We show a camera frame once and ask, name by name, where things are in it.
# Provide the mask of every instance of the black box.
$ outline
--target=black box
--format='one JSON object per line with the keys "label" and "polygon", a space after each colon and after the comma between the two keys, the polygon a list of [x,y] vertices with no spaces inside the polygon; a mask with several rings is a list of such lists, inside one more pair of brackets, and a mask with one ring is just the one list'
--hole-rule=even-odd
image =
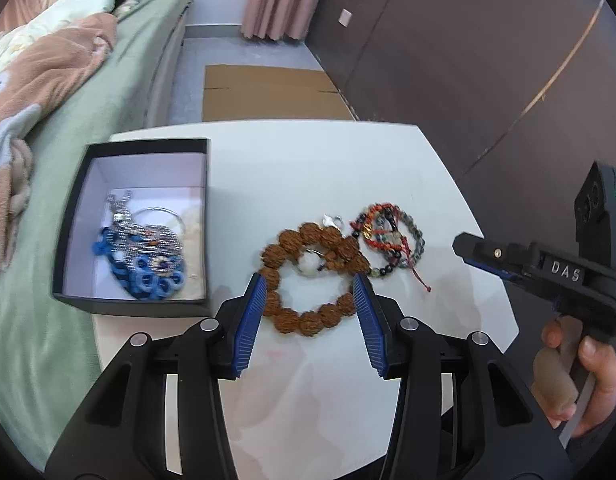
{"label": "black box", "polygon": [[[208,139],[89,145],[64,210],[54,255],[53,296],[93,314],[210,316],[205,243],[209,149]],[[186,279],[183,289],[167,300],[133,298],[113,277],[107,258],[92,251],[101,228],[112,223],[107,196],[120,198],[126,189],[132,193],[131,212],[163,207],[184,220]],[[180,234],[176,218],[164,212],[148,211],[134,221],[164,224]]]}

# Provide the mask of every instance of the brown wall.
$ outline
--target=brown wall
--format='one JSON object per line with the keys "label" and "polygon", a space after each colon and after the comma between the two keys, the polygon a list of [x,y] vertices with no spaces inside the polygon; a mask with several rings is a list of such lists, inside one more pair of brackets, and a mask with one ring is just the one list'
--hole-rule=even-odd
{"label": "brown wall", "polygon": [[[576,252],[572,202],[616,165],[616,17],[600,0],[321,0],[307,45],[360,119],[417,124],[487,237]],[[342,8],[353,16],[347,28]],[[510,291],[531,377],[550,305]]]}

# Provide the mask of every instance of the white table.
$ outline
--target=white table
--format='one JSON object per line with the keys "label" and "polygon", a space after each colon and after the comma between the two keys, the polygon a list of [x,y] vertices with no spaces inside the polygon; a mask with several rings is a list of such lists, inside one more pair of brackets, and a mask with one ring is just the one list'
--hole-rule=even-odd
{"label": "white table", "polygon": [[[392,202],[424,233],[417,269],[432,292],[404,270],[374,280],[375,291],[439,333],[465,337],[483,330],[502,351],[517,335],[502,282],[453,253],[457,234],[481,232],[418,127],[234,121],[139,130],[111,140],[168,137],[211,139],[207,265],[213,312],[243,294],[262,248],[279,231],[318,222],[323,214],[350,221],[370,203]],[[379,255],[363,252],[380,266]],[[303,278],[289,264],[281,277],[282,300],[297,311],[334,300],[344,286],[338,276]],[[194,322],[95,316],[101,364],[134,332],[159,338]],[[221,382],[240,479],[332,480],[379,458],[388,446],[398,389],[397,381],[383,381],[371,368],[356,317],[314,338],[280,335],[262,320],[249,368],[240,380]],[[177,471],[172,395],[169,388],[166,436],[168,464]],[[451,403],[447,386],[444,409]]]}

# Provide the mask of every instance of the white bead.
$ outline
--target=white bead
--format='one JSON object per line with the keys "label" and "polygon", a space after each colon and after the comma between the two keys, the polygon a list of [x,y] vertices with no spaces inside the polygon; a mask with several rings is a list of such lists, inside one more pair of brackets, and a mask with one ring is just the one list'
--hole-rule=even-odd
{"label": "white bead", "polygon": [[319,266],[321,264],[321,257],[315,253],[305,252],[299,256],[297,266],[299,272],[308,278],[312,278],[319,273]]}

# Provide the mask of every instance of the cardboard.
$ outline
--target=cardboard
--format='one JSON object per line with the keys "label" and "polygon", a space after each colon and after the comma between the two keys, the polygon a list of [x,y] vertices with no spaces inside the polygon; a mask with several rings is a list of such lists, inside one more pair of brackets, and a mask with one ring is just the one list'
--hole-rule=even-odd
{"label": "cardboard", "polygon": [[270,66],[208,65],[203,121],[354,120],[325,72]]}

